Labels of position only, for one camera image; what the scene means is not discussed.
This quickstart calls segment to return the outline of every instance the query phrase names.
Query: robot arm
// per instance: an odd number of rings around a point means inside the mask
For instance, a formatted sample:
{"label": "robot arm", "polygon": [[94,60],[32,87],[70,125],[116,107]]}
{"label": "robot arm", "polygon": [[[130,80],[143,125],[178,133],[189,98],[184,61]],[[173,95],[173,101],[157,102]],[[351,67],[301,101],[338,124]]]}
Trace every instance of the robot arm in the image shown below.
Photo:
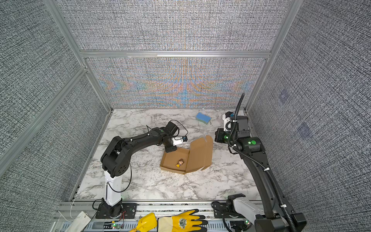
{"label": "robot arm", "polygon": [[177,149],[176,145],[187,141],[186,136],[174,136],[179,128],[171,121],[166,127],[155,127],[147,133],[130,138],[116,136],[101,157],[106,180],[105,196],[99,206],[107,218],[118,218],[122,213],[121,181],[130,165],[131,156],[146,147],[164,144],[166,152]]}
{"label": "robot arm", "polygon": [[296,213],[284,197],[271,172],[262,142],[258,137],[250,136],[248,118],[235,115],[239,111],[243,96],[244,94],[240,98],[236,111],[227,112],[222,117],[224,128],[219,128],[215,132],[215,142],[228,144],[230,153],[239,154],[249,168],[261,196],[264,213],[257,213],[251,217],[257,211],[251,211],[251,207],[246,203],[248,201],[241,195],[228,197],[230,200],[228,211],[242,214],[251,222],[255,222],[255,229],[259,232],[280,231],[285,228],[290,228],[291,232],[300,232],[306,225],[304,215]]}

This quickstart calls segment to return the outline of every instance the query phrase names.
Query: fabric wall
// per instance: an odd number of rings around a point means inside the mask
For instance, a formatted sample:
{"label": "fabric wall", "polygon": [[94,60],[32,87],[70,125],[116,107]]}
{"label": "fabric wall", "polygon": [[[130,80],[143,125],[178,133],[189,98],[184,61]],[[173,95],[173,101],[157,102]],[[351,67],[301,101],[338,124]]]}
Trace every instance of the fabric wall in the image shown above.
{"label": "fabric wall", "polygon": [[0,2],[0,156],[80,67],[42,0]]}
{"label": "fabric wall", "polygon": [[233,108],[265,59],[88,58],[113,108]]}
{"label": "fabric wall", "polygon": [[305,231],[371,228],[370,12],[305,0],[249,112]]}
{"label": "fabric wall", "polygon": [[270,50],[290,0],[57,0],[83,50]]}
{"label": "fabric wall", "polygon": [[[291,0],[57,3],[82,50],[270,51]],[[249,95],[264,60],[88,62],[114,108],[230,108],[241,92]]]}
{"label": "fabric wall", "polygon": [[[42,0],[0,2],[0,156],[80,68]],[[0,230],[47,231],[106,110],[83,76],[0,177]]]}
{"label": "fabric wall", "polygon": [[83,76],[0,178],[1,231],[47,231],[60,202],[68,201],[106,115]]}

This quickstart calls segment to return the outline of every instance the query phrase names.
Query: toy figurine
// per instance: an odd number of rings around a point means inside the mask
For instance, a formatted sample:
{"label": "toy figurine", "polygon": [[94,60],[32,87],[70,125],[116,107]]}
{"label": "toy figurine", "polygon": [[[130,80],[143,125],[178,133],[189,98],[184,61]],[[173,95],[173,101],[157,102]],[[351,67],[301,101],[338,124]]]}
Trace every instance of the toy figurine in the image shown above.
{"label": "toy figurine", "polygon": [[177,167],[180,167],[182,164],[184,164],[184,161],[183,161],[183,159],[180,159],[180,160],[178,161]]}

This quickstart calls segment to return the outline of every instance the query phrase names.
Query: red wire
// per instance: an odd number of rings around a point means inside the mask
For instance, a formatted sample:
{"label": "red wire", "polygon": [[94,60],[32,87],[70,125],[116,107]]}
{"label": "red wire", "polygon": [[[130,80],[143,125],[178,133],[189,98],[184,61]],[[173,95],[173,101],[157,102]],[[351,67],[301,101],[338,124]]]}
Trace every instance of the red wire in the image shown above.
{"label": "red wire", "polygon": [[124,226],[124,222],[125,222],[125,214],[126,213],[126,210],[122,212],[122,225],[121,225],[121,229],[122,227]]}
{"label": "red wire", "polygon": [[122,217],[123,215],[124,215],[124,213],[121,214],[120,219],[119,219],[117,222],[121,221],[121,217]]}

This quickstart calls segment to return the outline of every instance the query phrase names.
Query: cardboard box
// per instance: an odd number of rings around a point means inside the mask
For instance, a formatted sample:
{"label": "cardboard box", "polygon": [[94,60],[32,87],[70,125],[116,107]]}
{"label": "cardboard box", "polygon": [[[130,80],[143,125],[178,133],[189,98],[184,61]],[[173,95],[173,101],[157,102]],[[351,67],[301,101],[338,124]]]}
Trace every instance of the cardboard box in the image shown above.
{"label": "cardboard box", "polygon": [[[213,138],[207,135],[191,142],[190,149],[178,147],[176,151],[166,153],[162,156],[161,170],[186,174],[202,168],[205,170],[211,165],[213,158]],[[177,167],[177,163],[183,159],[184,163]]]}

